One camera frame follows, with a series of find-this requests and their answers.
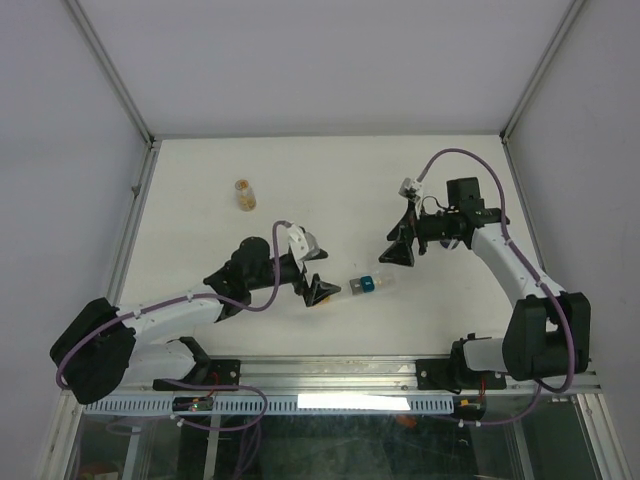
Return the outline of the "clear pill bottle yellow pills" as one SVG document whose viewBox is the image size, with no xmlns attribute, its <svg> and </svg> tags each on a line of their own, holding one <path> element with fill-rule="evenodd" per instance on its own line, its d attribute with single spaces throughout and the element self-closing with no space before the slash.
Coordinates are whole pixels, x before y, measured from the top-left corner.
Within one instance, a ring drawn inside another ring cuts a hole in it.
<svg viewBox="0 0 640 480">
<path fill-rule="evenodd" d="M 238 206 L 242 211 L 252 211 L 256 208 L 256 197 L 250 183 L 245 190 L 237 190 L 235 188 L 235 194 Z"/>
</svg>

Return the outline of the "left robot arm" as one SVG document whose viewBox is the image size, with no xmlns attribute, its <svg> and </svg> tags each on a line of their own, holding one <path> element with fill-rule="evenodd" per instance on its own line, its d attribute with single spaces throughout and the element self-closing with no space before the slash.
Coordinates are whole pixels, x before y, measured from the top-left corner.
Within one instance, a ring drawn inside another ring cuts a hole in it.
<svg viewBox="0 0 640 480">
<path fill-rule="evenodd" d="M 181 295 L 128 312 L 104 297 L 94 299 L 50 349 L 56 383 L 82 405 L 130 386 L 171 391 L 221 385 L 213 356 L 188 330 L 268 309 L 253 305 L 256 290 L 276 294 L 289 285 L 306 306 L 318 305 L 341 291 L 307 273 L 307 262 L 327 256 L 307 232 L 293 234 L 285 253 L 261 237 L 248 237 L 202 286 Z"/>
</svg>

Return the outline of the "orange bottle cap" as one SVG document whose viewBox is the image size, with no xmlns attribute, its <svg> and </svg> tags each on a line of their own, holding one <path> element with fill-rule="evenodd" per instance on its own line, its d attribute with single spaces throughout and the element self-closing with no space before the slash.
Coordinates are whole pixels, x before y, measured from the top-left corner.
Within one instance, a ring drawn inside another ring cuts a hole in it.
<svg viewBox="0 0 640 480">
<path fill-rule="evenodd" d="M 240 179 L 235 183 L 235 188 L 237 190 L 245 190 L 249 187 L 249 183 L 245 179 Z"/>
</svg>

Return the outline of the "weekly pill organizer strip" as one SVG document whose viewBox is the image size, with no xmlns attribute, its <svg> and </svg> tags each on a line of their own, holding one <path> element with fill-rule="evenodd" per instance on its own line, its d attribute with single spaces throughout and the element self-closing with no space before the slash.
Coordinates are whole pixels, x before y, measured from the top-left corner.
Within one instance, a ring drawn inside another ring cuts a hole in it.
<svg viewBox="0 0 640 480">
<path fill-rule="evenodd" d="M 396 286 L 397 281 L 393 273 L 378 270 L 371 273 L 361 274 L 342 282 L 339 285 L 340 291 L 331 294 L 323 300 L 323 303 L 335 303 L 352 297 L 378 294 L 380 292 L 391 290 Z"/>
</svg>

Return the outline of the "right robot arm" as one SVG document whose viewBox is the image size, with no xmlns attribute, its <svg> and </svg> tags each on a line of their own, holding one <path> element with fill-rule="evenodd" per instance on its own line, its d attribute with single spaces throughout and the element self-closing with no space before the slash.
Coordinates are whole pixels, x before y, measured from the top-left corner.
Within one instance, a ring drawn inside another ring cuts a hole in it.
<svg viewBox="0 0 640 480">
<path fill-rule="evenodd" d="M 535 267 L 509 234 L 500 208 L 488 208 L 475 177 L 447 183 L 448 206 L 434 214 L 424 208 L 420 182 L 407 178 L 399 194 L 407 209 L 388 233 L 383 264 L 411 267 L 429 244 L 462 243 L 489 268 L 513 311 L 501 338 L 470 334 L 452 344 L 447 360 L 426 371 L 434 386 L 457 392 L 490 383 L 491 375 L 542 383 L 563 376 L 564 389 L 590 362 L 591 305 Z"/>
</svg>

